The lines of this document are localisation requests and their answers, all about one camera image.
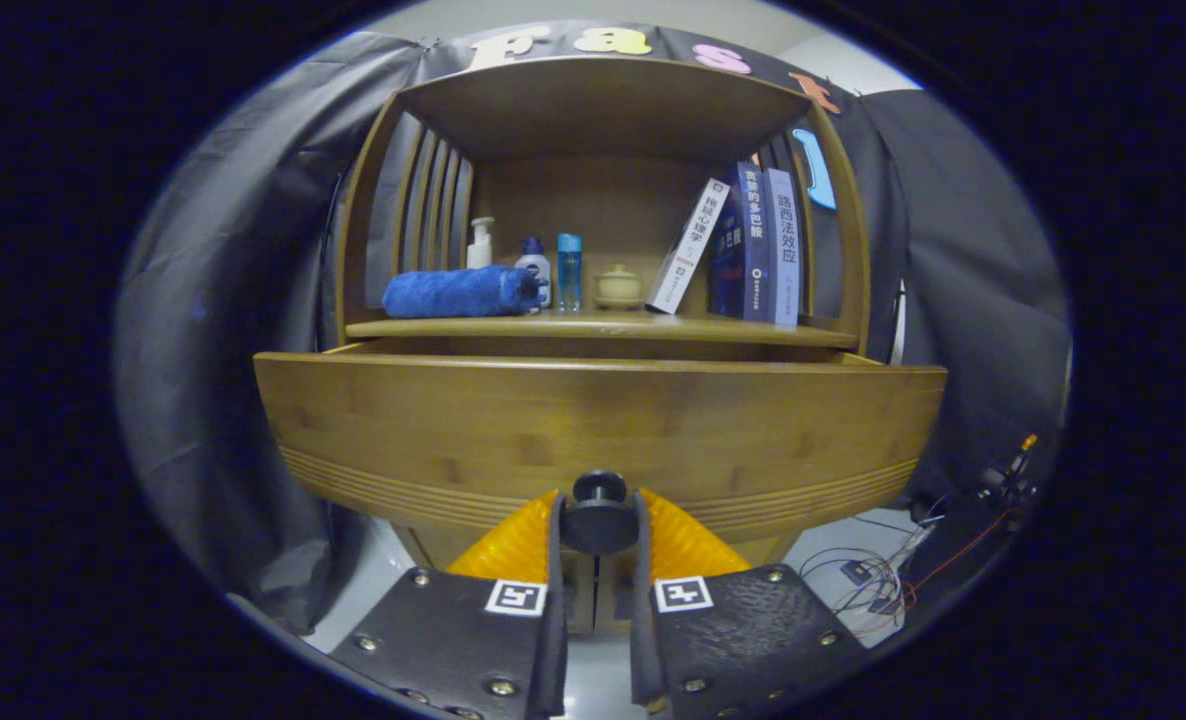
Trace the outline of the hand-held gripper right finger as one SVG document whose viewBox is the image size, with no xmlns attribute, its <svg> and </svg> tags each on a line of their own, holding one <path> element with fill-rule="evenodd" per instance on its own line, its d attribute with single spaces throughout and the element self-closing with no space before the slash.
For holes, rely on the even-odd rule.
<svg viewBox="0 0 1186 720">
<path fill-rule="evenodd" d="M 785 563 L 653 579 L 663 550 L 635 491 L 631 702 L 653 719 L 769 719 L 843 682 L 869 651 Z"/>
</svg>

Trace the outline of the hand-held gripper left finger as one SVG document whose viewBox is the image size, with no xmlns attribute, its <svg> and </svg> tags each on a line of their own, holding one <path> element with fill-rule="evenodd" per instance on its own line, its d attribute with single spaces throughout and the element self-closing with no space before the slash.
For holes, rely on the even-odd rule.
<svg viewBox="0 0 1186 720">
<path fill-rule="evenodd" d="M 565 715 L 565 501 L 551 491 L 519 506 L 455 569 L 404 571 L 332 660 L 457 719 Z"/>
</svg>

